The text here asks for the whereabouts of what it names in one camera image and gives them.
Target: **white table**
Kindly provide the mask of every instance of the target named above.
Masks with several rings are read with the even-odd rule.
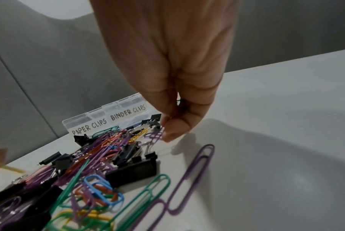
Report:
[[[216,153],[203,182],[156,230],[345,230],[345,50],[226,73],[206,118],[183,138],[155,145],[172,180],[162,199],[207,143]],[[9,165],[34,169],[77,148],[66,135]],[[16,176],[0,170],[0,186]],[[150,180],[122,187],[126,202]]]

